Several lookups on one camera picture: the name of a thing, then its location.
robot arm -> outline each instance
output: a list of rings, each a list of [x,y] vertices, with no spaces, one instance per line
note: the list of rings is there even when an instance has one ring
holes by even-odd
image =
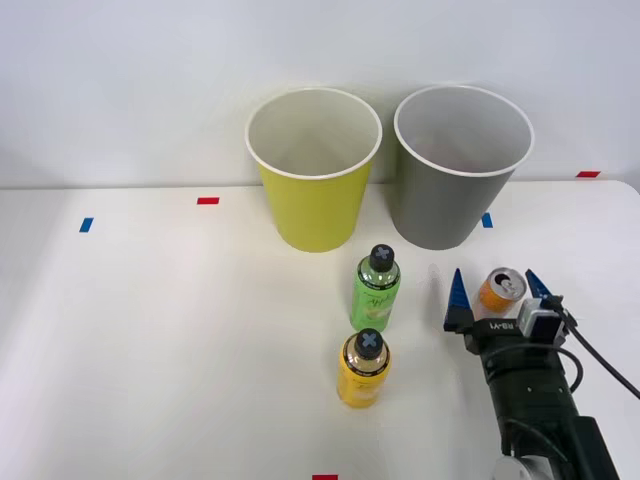
[[[619,480],[595,419],[579,415],[573,402],[582,366],[560,348],[568,333],[563,318],[545,308],[551,295],[533,272],[527,280],[535,298],[517,319],[475,321],[457,270],[444,322],[482,361],[505,455],[494,479]],[[579,367],[571,387],[560,354]]]

green bottle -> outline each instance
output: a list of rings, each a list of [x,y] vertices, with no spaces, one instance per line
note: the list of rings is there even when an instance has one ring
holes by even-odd
[[[376,245],[356,269],[351,325],[356,331],[383,331],[389,323],[393,301],[400,287],[400,268],[389,245]]]

cable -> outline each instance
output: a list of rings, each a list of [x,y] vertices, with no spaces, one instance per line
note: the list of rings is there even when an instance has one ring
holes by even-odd
[[[587,339],[584,338],[580,332],[578,332],[578,329],[574,325],[572,325],[570,321],[565,321],[564,324],[567,326],[573,336],[576,337],[576,340],[580,342],[584,349],[589,352],[593,356],[593,358],[595,358],[598,363],[600,363],[600,365],[602,365],[604,369],[613,376],[613,378],[618,380],[627,390],[629,390],[633,395],[635,395],[638,400],[640,400],[640,390],[638,390],[629,380],[624,378],[620,372],[613,368],[613,365],[607,362],[604,357],[600,355],[598,351],[593,348],[593,346],[591,346]]]
[[[604,357],[600,355],[600,353],[598,353],[595,348],[593,348],[593,346],[587,341],[587,339],[584,338],[580,332],[578,332],[578,322],[575,318],[573,318],[573,315],[571,315],[569,311],[562,306],[562,299],[560,297],[555,297],[552,295],[545,297],[543,299],[543,302],[543,308],[550,308],[558,315],[560,315],[560,318],[564,321],[564,324],[566,325],[569,332],[571,332],[573,336],[576,337],[576,340],[580,342],[584,349],[589,352],[593,356],[593,358],[595,358],[598,363],[600,363],[600,365],[602,365],[604,369],[613,376],[613,378],[618,380],[618,382],[620,382],[638,400],[640,400],[640,390],[638,390],[629,380],[624,378],[624,376],[620,372],[613,368],[613,365],[607,362]]]
[[[568,357],[570,360],[572,360],[576,366],[576,370],[577,370],[576,379],[571,385],[571,387],[569,387],[569,390],[571,391],[571,393],[575,392],[580,386],[580,384],[582,383],[582,379],[584,378],[584,368],[582,367],[582,363],[580,362],[580,360],[578,360],[578,357],[576,357],[573,353],[569,352],[568,350],[565,350],[564,348],[556,347],[555,345],[545,345],[545,344],[539,344],[539,343],[516,343],[515,345],[507,345],[506,347],[501,347],[494,350],[489,355],[484,357],[485,365],[489,363],[489,361],[492,360],[494,357],[504,352],[510,352],[512,350],[546,350],[550,352],[560,353],[565,357]]]
[[[560,450],[560,448],[555,443],[553,443],[553,441],[547,435],[542,433],[537,428],[532,427],[528,423],[524,423],[524,422],[521,422],[520,420],[516,420],[515,418],[506,418],[504,423],[505,423],[505,425],[506,424],[515,425],[516,427],[520,428],[521,430],[533,435],[538,440],[542,440],[547,447],[549,447],[551,450],[553,450],[553,452],[558,456],[558,458],[560,460],[562,460],[565,463],[571,463],[571,462],[569,462],[569,459],[563,453],[563,451]]]

yellow paper cup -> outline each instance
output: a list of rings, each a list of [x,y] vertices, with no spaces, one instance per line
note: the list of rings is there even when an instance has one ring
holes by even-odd
[[[256,110],[245,143],[289,245],[326,252],[349,239],[381,140],[373,108],[340,90],[295,90]]]

paper cup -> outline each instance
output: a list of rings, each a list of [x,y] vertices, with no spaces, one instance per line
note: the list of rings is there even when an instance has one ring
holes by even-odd
[[[437,86],[397,108],[400,143],[393,223],[409,242],[444,250],[473,231],[531,153],[531,122],[516,105],[476,87]]]
[[[325,252],[349,239],[381,140],[375,111],[340,90],[295,90],[256,110],[245,143],[289,245]]]

